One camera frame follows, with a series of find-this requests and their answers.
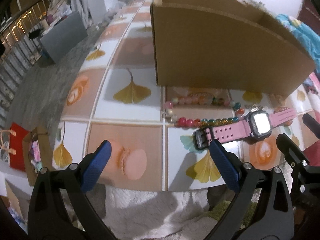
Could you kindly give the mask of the pink strap digital watch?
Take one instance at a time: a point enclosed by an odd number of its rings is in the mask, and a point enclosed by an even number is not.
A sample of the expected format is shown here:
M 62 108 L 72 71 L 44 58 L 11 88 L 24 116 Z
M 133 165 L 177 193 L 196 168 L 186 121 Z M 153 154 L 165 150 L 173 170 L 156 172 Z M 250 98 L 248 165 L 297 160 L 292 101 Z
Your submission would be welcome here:
M 268 114 L 263 110 L 250 111 L 242 120 L 220 126 L 205 126 L 193 133 L 195 148 L 208 149 L 213 140 L 225 144 L 232 141 L 252 138 L 261 141 L 272 134 L 278 126 L 293 120 L 297 116 L 294 109 L 288 108 Z

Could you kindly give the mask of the white fluffy rug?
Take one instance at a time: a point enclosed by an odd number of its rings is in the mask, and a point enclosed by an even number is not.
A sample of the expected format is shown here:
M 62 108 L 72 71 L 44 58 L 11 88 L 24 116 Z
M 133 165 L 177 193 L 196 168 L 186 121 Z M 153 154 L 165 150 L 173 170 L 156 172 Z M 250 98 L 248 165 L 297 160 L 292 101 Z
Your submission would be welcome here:
M 210 209 L 234 197 L 226 185 L 184 192 L 105 189 L 103 221 L 117 239 L 204 239 L 217 224 Z

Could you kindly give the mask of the brown paper bag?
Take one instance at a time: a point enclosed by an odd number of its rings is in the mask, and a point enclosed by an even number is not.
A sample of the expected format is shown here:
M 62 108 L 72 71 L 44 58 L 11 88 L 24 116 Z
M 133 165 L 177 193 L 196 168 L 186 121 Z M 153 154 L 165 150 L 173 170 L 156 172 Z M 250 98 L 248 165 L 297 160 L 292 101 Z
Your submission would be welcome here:
M 53 151 L 50 146 L 48 131 L 38 126 L 30 131 L 22 141 L 25 172 L 30 186 L 35 185 L 37 175 L 43 167 L 50 171 L 52 166 Z

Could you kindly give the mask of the blue crumpled blanket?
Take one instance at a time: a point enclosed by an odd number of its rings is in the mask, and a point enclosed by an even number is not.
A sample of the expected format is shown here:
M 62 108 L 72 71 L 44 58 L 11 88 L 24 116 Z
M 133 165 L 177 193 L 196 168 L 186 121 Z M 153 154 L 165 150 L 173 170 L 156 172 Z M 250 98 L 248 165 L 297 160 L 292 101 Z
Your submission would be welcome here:
M 319 74 L 319 35 L 308 25 L 292 16 L 279 14 L 276 19 L 289 30 L 308 52 L 316 65 L 315 72 Z

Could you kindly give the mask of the red paper bag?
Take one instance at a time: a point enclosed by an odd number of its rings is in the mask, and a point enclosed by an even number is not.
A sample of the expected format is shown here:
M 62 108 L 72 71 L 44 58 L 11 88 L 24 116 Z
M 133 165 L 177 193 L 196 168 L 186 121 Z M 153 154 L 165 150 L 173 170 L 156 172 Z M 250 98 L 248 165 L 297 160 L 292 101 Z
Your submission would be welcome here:
M 16 124 L 15 122 L 11 124 L 10 129 L 16 132 L 15 136 L 10 136 L 9 141 L 10 148 L 14 149 L 16 151 L 16 154 L 9 154 L 9 166 L 13 169 L 25 172 L 22 142 L 29 131 Z

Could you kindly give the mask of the patterned ginkgo table mat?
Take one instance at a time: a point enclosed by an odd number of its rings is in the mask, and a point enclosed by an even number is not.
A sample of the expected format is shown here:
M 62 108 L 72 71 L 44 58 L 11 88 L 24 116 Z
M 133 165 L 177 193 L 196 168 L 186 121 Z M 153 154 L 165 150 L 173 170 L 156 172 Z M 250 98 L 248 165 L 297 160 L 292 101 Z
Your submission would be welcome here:
M 67 95 L 54 141 L 55 169 L 79 163 L 108 140 L 112 157 L 99 182 L 141 191 L 188 191 L 224 183 L 208 151 L 193 145 L 193 130 L 175 127 L 164 117 L 170 99 L 212 95 L 233 99 L 243 109 L 257 102 L 269 113 L 282 105 L 295 108 L 288 127 L 277 127 L 262 142 L 234 141 L 225 149 L 255 168 L 284 162 L 276 138 L 287 134 L 305 152 L 317 137 L 303 124 L 305 113 L 319 116 L 319 96 L 299 86 L 287 99 L 222 89 L 159 87 L 153 59 L 150 1 L 123 7 L 85 58 Z

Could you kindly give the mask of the brown cardboard box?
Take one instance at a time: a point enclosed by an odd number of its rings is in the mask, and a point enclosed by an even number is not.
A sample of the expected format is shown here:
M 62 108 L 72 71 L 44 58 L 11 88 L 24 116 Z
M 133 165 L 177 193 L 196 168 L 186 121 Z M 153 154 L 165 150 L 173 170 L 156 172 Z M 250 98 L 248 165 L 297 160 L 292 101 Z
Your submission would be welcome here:
M 270 14 L 237 0 L 153 0 L 160 86 L 290 95 L 316 65 Z

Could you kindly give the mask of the grey storage box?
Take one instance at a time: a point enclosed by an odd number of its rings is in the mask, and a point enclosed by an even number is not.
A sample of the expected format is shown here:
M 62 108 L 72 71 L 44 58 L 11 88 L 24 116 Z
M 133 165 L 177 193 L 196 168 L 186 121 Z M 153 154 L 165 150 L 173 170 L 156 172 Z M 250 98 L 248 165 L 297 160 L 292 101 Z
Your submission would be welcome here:
M 58 63 L 86 37 L 87 30 L 79 12 L 73 12 L 42 36 L 39 42 L 45 53 Z

